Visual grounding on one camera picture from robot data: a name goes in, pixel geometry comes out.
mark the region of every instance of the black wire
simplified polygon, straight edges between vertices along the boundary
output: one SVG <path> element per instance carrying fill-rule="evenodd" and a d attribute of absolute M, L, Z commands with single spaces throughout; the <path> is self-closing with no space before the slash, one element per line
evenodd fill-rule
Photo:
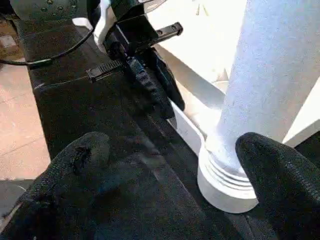
<path fill-rule="evenodd" d="M 4 59 L 0 59 L 0 64 L 8 64 L 8 65 L 15 65 L 15 66 L 39 66 L 42 64 L 48 64 L 51 63 L 53 60 L 59 59 L 65 55 L 68 55 L 70 53 L 72 53 L 74 50 L 76 50 L 77 48 L 79 48 L 85 41 L 88 40 L 88 38 L 93 34 L 94 32 L 94 28 L 92 28 L 87 35 L 82 38 L 76 45 L 70 47 L 68 50 L 63 51 L 57 55 L 53 55 L 50 58 L 47 59 L 42 59 L 42 60 L 38 60 L 38 61 L 8 61 L 8 60 L 4 60 Z"/>
<path fill-rule="evenodd" d="M 76 50 L 77 48 L 79 48 L 85 41 L 88 40 L 88 38 L 94 33 L 94 30 L 95 30 L 95 29 L 92 28 L 92 29 L 87 33 L 87 35 L 86 35 L 84 38 L 82 38 L 76 45 L 74 45 L 73 47 L 69 48 L 68 50 L 63 51 L 63 52 L 61 52 L 61 53 L 59 53 L 59 54 L 57 54 L 57 55 L 53 55 L 52 57 L 50 57 L 50 59 L 52 59 L 52 60 L 59 59 L 59 58 L 65 56 L 65 55 L 67 55 L 67 54 L 69 54 L 69 53 L 72 53 L 74 50 Z"/>

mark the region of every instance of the tile floor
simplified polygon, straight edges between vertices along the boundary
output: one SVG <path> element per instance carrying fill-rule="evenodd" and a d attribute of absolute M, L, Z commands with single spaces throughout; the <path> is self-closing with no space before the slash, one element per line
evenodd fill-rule
<path fill-rule="evenodd" d="M 49 162 L 27 68 L 0 65 L 0 181 L 34 179 Z"/>

